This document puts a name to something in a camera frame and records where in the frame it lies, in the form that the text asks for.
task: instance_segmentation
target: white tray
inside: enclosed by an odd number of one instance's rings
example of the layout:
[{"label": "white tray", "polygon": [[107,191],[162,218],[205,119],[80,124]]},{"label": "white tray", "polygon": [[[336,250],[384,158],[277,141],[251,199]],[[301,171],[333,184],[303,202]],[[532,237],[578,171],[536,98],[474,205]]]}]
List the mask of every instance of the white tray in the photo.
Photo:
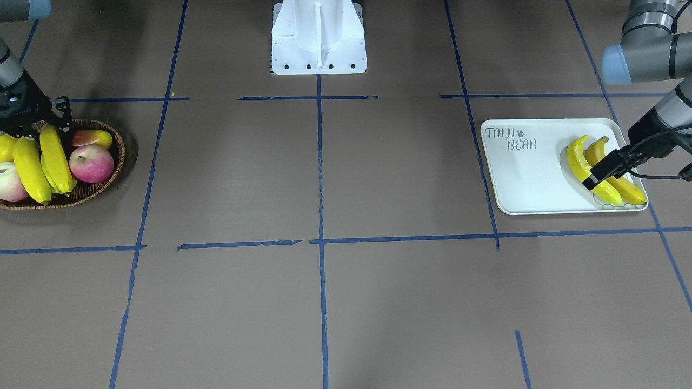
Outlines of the white tray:
[{"label": "white tray", "polygon": [[[612,120],[487,120],[480,135],[495,199],[508,215],[632,212],[648,207],[648,202],[639,206],[604,203],[584,188],[567,164],[567,146],[583,135],[589,136],[585,149],[602,136],[610,139],[606,154],[623,147],[625,139]],[[644,190],[641,179],[625,177]]]}]

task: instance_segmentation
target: basket rim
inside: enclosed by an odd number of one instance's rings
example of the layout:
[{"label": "basket rim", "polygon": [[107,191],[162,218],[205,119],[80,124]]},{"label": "basket rim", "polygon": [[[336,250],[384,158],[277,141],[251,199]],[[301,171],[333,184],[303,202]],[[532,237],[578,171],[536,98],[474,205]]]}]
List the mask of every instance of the basket rim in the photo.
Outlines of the basket rim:
[{"label": "basket rim", "polygon": [[89,196],[79,199],[77,201],[71,202],[71,203],[64,203],[64,204],[53,204],[50,205],[48,204],[47,206],[41,205],[39,203],[35,203],[35,205],[25,205],[25,206],[13,206],[11,205],[11,201],[2,201],[0,200],[0,209],[4,210],[37,210],[37,209],[63,209],[63,208],[70,208],[74,206],[78,206],[80,204],[83,204],[94,197],[97,197],[98,195],[101,195],[106,189],[108,189],[113,182],[115,182],[119,176],[120,172],[122,170],[122,167],[125,165],[125,142],[122,139],[122,136],[120,133],[113,128],[111,125],[108,125],[102,121],[99,120],[91,120],[91,119],[73,119],[72,120],[73,124],[76,124],[78,127],[88,127],[90,125],[95,125],[97,127],[103,127],[104,129],[107,129],[108,132],[111,133],[113,136],[113,146],[116,146],[118,148],[118,160],[116,163],[116,166],[113,169],[113,174],[111,174],[110,178],[108,178],[106,181],[103,183],[100,183],[99,187],[93,191]]}]

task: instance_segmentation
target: white plastic bracket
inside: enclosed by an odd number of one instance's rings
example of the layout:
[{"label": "white plastic bracket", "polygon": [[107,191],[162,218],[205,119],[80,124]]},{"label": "white plastic bracket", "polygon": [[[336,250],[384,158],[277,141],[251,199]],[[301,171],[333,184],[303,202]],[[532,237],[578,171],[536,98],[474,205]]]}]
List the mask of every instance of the white plastic bracket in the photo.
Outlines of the white plastic bracket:
[{"label": "white plastic bracket", "polygon": [[357,74],[367,68],[363,9],[352,0],[284,0],[274,5],[276,74]]}]

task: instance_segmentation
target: wicker basket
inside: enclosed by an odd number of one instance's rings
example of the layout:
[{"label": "wicker basket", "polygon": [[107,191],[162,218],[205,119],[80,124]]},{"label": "wicker basket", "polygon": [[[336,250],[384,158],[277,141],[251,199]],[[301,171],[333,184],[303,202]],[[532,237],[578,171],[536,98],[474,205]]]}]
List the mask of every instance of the wicker basket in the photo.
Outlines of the wicker basket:
[{"label": "wicker basket", "polygon": [[109,186],[118,178],[123,164],[125,163],[125,144],[122,136],[111,126],[96,121],[96,120],[73,120],[70,126],[74,130],[78,129],[101,129],[109,132],[113,136],[113,145],[109,149],[115,163],[113,174],[111,177],[102,183],[85,183],[78,181],[72,193],[68,196],[64,194],[53,193],[51,203],[47,206],[37,203],[31,197],[23,201],[4,201],[0,200],[0,209],[6,210],[37,210],[37,209],[57,209],[68,208],[80,205],[86,201],[97,197],[103,193]]}]

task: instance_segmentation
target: fruit basket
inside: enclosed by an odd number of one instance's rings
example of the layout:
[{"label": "fruit basket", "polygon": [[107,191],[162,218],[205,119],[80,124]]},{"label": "fruit basket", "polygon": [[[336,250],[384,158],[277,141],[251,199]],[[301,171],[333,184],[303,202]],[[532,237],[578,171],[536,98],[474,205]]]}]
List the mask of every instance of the fruit basket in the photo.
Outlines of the fruit basket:
[{"label": "fruit basket", "polygon": [[113,145],[109,148],[109,152],[115,161],[115,167],[110,178],[102,183],[85,183],[78,181],[72,193],[67,196],[65,194],[53,193],[51,202],[44,206],[37,203],[30,197],[23,201],[4,201],[0,200],[0,209],[6,210],[41,210],[41,209],[58,209],[78,206],[86,201],[97,197],[105,192],[120,176],[123,164],[125,163],[125,143],[122,136],[111,126],[99,122],[97,120],[73,120],[71,129],[100,129],[109,132],[113,136]]}]

